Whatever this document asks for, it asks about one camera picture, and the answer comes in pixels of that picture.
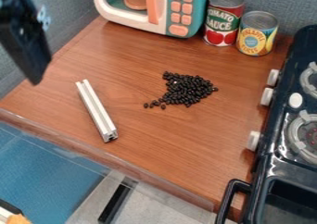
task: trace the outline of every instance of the toy microwave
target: toy microwave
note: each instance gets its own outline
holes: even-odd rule
[[[95,0],[105,19],[144,31],[188,38],[205,20],[207,0]]]

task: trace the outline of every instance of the toy kitchen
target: toy kitchen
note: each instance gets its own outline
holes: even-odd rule
[[[260,103],[270,106],[251,184],[231,180],[215,223],[224,223],[235,193],[247,200],[239,223],[317,223],[317,25],[298,31],[281,71],[273,69]]]
[[[197,33],[207,0],[95,0],[105,19],[144,31],[180,38]]]

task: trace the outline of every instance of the white knob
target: white knob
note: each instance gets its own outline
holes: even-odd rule
[[[265,88],[262,94],[262,98],[260,99],[260,104],[263,106],[268,106],[272,101],[274,90],[272,88]]]
[[[247,149],[252,152],[257,150],[259,139],[260,139],[260,133],[258,131],[252,131],[250,135],[248,136]]]
[[[268,78],[268,81],[266,82],[269,86],[275,86],[277,79],[278,79],[278,75],[280,74],[280,70],[277,69],[272,69]]]
[[[303,97],[299,93],[292,93],[289,96],[288,104],[294,109],[300,108],[303,104]]]

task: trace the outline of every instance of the blue mat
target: blue mat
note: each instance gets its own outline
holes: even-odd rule
[[[0,123],[0,198],[34,224],[65,223],[108,173],[94,161]]]

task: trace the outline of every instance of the red can label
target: red can label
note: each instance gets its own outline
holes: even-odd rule
[[[205,41],[217,46],[234,44],[242,12],[242,6],[234,9],[209,6]]]

